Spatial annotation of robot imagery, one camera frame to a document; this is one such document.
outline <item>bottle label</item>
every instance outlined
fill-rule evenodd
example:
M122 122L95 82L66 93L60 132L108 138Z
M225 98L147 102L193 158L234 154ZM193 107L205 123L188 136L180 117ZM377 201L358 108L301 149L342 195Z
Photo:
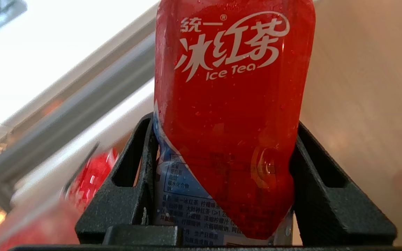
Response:
M155 191L156 225L181 227L184 245L291 245L292 210L288 211L269 239L246 238L217 201L201 186L184 157L166 137L156 111L158 109L155 104L153 126L161 147Z
M271 17L270 21L262 22L261 18L267 16ZM290 29L288 19L274 11L245 16L229 27L225 27L228 22L226 14L221 14L219 19L219 22L211 22L200 17L186 17L180 21L180 35L183 37L180 46L183 51L174 69L189 70L185 82L190 81L200 67L207 73L197 78L209 81L271 65L279 56L279 48L274 43L286 36ZM214 34L212 28L218 32L209 38L210 34ZM240 63L247 58L252 63Z

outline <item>plastic bottle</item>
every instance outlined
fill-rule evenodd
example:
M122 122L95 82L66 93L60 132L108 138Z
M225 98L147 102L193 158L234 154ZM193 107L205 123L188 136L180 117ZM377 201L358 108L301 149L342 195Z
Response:
M311 0L162 0L155 224L185 245L288 245Z

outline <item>blue label section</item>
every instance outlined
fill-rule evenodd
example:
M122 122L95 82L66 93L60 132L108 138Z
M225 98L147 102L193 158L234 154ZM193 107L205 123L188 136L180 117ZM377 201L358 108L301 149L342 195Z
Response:
M183 244L190 246L291 244L290 217L269 240L246 238L195 179L166 138L156 113L153 121L161 147L156 178L156 225L178 225L183 229Z

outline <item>red bottle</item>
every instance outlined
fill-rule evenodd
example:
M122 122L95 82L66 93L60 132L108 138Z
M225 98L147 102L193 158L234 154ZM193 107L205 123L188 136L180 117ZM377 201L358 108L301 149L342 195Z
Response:
M19 245L79 244L75 224L113 169L115 149L85 164L67 191L17 205L0 225L0 251Z
M161 1L156 220L189 230L185 244L269 239L289 214L314 25L311 0Z

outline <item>nutrition label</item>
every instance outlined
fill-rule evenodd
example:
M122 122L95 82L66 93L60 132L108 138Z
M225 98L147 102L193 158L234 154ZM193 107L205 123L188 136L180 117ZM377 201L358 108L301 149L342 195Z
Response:
M220 200L220 207L209 193L193 176L183 158L170 147L166 139L157 133L161 147L156 177L156 225L178 225L183 229L183 244L189 246L239 246L239 245L289 245L292 215L279 225L275 235L267 240L246 238L239 227L230 219L225 211L236 207L238 215L246 215L249 224L246 227L254 230L252 222L270 224L265 217L272 213L272 208L261 208L243 203ZM222 156L211 156L215 163L221 164Z

